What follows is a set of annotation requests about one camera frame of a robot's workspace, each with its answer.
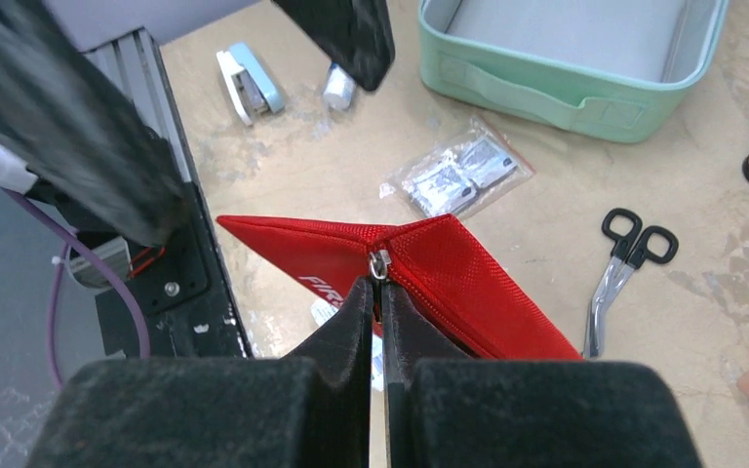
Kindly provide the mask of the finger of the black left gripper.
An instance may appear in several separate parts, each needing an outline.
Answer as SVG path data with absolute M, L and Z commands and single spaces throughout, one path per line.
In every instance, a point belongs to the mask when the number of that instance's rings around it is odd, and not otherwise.
M 395 58 L 386 0 L 275 0 L 332 62 L 375 92 Z

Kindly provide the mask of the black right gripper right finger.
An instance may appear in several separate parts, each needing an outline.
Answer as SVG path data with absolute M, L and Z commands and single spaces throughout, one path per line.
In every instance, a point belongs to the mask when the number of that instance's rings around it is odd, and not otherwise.
M 628 362 L 479 360 L 380 289 L 392 467 L 698 467 L 671 390 Z

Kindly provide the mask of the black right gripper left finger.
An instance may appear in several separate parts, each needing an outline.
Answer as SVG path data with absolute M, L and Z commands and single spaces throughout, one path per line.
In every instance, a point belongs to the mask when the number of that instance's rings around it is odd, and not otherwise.
M 106 360 L 64 386 L 30 467 L 365 467 L 372 312 L 357 279 L 278 359 Z

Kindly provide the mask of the red first aid pouch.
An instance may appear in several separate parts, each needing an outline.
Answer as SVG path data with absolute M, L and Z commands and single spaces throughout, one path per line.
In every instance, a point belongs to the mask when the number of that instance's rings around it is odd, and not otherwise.
M 217 223 L 312 293 L 339 306 L 384 251 L 387 277 L 421 315 L 471 354 L 502 360 L 580 355 L 453 215 L 403 225 L 251 215 Z

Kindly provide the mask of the black handled scissors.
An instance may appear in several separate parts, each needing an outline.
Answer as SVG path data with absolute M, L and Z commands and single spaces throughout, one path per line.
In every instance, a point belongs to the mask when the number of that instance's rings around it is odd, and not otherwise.
M 633 211 L 613 208 L 604 217 L 602 233 L 613 241 L 610 261 L 589 302 L 581 356 L 602 357 L 605 350 L 606 315 L 625 284 L 646 262 L 664 265 L 679 250 L 674 233 L 658 225 L 643 226 Z

